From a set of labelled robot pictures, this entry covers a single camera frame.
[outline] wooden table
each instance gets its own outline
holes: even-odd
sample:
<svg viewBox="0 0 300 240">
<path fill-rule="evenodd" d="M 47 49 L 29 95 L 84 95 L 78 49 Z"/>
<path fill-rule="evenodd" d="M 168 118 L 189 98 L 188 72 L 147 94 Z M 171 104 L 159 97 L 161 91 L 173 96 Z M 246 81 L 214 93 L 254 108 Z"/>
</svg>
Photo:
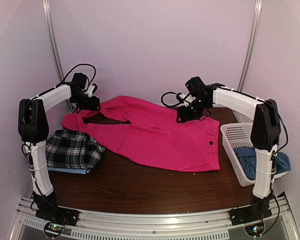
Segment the wooden table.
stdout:
<svg viewBox="0 0 300 240">
<path fill-rule="evenodd" d="M 220 125 L 235 123 L 228 108 L 211 109 Z M 116 124 L 102 116 L 86 122 Z M 122 214 L 193 213 L 249 204 L 253 185 L 241 187 L 222 145 L 220 171 L 175 172 L 136 164 L 109 150 L 87 175 L 49 172 L 60 206 Z"/>
</svg>

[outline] pink garment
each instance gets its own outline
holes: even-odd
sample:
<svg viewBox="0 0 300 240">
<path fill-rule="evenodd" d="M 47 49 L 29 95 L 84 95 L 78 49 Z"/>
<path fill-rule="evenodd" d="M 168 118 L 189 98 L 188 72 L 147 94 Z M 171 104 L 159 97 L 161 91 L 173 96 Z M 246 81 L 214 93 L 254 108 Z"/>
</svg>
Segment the pink garment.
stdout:
<svg viewBox="0 0 300 240">
<path fill-rule="evenodd" d="M 82 110 L 67 114 L 62 125 L 89 134 L 109 150 L 131 161 L 180 172 L 220 170 L 219 122 L 207 117 L 176 123 L 177 111 L 130 96 L 101 103 L 109 119 L 131 124 L 84 123 L 99 112 Z"/>
</svg>

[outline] vertical metal post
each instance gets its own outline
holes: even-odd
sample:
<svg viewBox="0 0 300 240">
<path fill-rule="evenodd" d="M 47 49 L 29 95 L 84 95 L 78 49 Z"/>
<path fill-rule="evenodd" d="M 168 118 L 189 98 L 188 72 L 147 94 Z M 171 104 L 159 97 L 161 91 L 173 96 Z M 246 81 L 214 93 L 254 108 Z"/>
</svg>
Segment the vertical metal post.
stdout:
<svg viewBox="0 0 300 240">
<path fill-rule="evenodd" d="M 55 31 L 54 31 L 52 15 L 51 15 L 51 10 L 50 10 L 50 1 L 42 0 L 42 3 L 43 3 L 43 12 L 44 12 L 44 16 L 45 16 L 46 28 L 47 28 L 49 42 L 50 42 L 50 46 L 51 46 L 51 50 L 52 50 L 54 66 L 55 66 L 56 73 L 59 78 L 59 82 L 61 82 L 65 76 L 64 76 L 64 72 L 62 70 L 59 52 L 58 52 L 58 48 L 57 48 Z M 70 102 L 66 101 L 66 104 L 67 104 L 68 109 L 71 110 L 72 105 L 70 104 Z"/>
<path fill-rule="evenodd" d="M 247 80 L 250 64 L 252 61 L 253 51 L 255 48 L 255 44 L 259 32 L 261 13 L 262 13 L 262 0 L 255 0 L 248 48 L 246 51 L 245 61 L 241 72 L 240 82 L 237 88 L 237 90 L 240 92 L 242 92 L 245 82 Z"/>
</svg>

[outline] plaid shirt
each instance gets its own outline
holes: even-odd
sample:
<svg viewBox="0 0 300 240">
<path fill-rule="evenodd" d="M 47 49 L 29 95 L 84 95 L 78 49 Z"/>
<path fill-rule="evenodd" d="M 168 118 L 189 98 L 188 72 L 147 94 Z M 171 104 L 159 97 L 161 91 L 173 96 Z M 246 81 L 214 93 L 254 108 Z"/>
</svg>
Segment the plaid shirt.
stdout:
<svg viewBox="0 0 300 240">
<path fill-rule="evenodd" d="M 66 128 L 55 131 L 45 147 L 48 167 L 67 169 L 94 169 L 105 151 L 87 133 Z"/>
</svg>

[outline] light blue folded cloth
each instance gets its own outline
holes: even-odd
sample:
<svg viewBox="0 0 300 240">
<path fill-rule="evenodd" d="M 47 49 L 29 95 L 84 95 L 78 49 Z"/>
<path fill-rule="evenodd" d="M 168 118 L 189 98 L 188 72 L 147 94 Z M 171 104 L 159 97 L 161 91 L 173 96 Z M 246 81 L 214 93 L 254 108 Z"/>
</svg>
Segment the light blue folded cloth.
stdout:
<svg viewBox="0 0 300 240">
<path fill-rule="evenodd" d="M 69 173 L 69 174 L 88 174 L 90 172 L 89 169 L 76 169 L 76 168 L 59 168 L 59 167 L 51 167 L 48 166 L 48 171 Z"/>
<path fill-rule="evenodd" d="M 255 148 L 250 146 L 241 146 L 235 148 L 234 153 L 239 159 L 246 177 L 250 180 L 256 180 L 257 156 Z M 278 152 L 275 157 L 275 162 L 276 174 L 281 174 L 291 170 L 289 157 L 285 153 Z"/>
</svg>

